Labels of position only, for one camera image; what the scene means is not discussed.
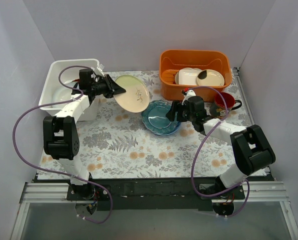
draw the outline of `white plate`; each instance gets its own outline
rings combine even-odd
[[[206,69],[203,71],[206,71],[206,76],[203,79],[198,77],[196,78],[196,84],[198,86],[219,87],[225,85],[225,79],[220,72],[212,69]]]
[[[179,71],[179,85],[197,86],[197,76],[201,70],[181,69]]]
[[[122,75],[115,82],[126,90],[125,93],[113,96],[123,109],[131,113],[140,113],[148,107],[149,92],[141,80],[131,75]]]
[[[198,70],[198,71],[201,71],[201,69],[199,69],[199,68],[191,68],[191,67],[185,67],[185,68],[183,68],[183,70]],[[175,74],[174,81],[175,81],[175,84],[179,85],[179,71]]]

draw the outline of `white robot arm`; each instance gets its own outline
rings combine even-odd
[[[276,161],[276,156],[258,125],[237,126],[207,115],[204,100],[193,90],[186,89],[183,101],[173,101],[166,117],[170,121],[192,122],[194,129],[232,145],[235,164],[216,178],[215,191],[228,189]]]
[[[45,153],[57,160],[68,174],[89,180],[92,178],[91,174],[76,157],[80,147],[76,122],[97,95],[112,98],[114,95],[125,93],[126,90],[98,68],[95,71],[90,68],[81,69],[79,83],[75,88],[83,91],[82,97],[77,99],[81,92],[73,90],[71,97],[74,101],[64,106],[55,116],[44,118],[43,148]],[[85,199],[91,198],[94,194],[94,186],[89,183],[72,177],[69,184],[75,193]]]

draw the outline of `orange plastic basket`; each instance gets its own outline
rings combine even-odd
[[[160,56],[159,77],[161,80],[161,94],[166,100],[183,100],[182,90],[192,88],[190,85],[178,85],[175,82],[176,73],[183,68],[212,69],[222,74],[224,86],[214,86],[222,92],[232,82],[229,60],[226,55],[218,51],[203,50],[167,50]],[[205,102],[213,102],[215,91],[207,88],[194,90],[197,96]]]

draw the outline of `floral patterned mat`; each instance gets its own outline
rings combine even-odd
[[[150,101],[163,99],[160,95],[159,71],[107,72],[115,80],[121,75],[133,75],[143,80]],[[232,84],[225,89],[235,99],[242,100],[232,76]],[[231,111],[227,122],[250,126],[251,119],[245,106]],[[110,178],[175,178],[190,177],[193,158],[205,136],[196,132],[190,122],[183,122],[179,130],[169,136],[157,136],[146,129],[140,113],[122,109],[113,98],[100,98],[97,118],[79,121],[77,130],[80,150],[77,155],[94,179]],[[210,137],[203,146],[195,165],[196,177],[216,177],[233,163],[232,147]],[[64,171],[51,156],[43,153],[41,167]],[[265,176],[264,170],[255,176]],[[39,180],[66,179],[67,176],[39,172]]]

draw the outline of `red mug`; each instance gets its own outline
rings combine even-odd
[[[230,112],[231,110],[236,110],[243,105],[243,103],[240,100],[236,100],[229,93],[221,92],[220,94],[224,98],[224,101],[227,105],[228,112]],[[217,94],[214,97],[214,102],[211,104],[211,107],[210,107],[210,115],[211,116],[213,116],[214,118],[220,118],[220,119],[223,118],[224,116],[226,116],[226,109],[225,109],[224,101],[222,100],[221,96],[219,96],[219,94]]]

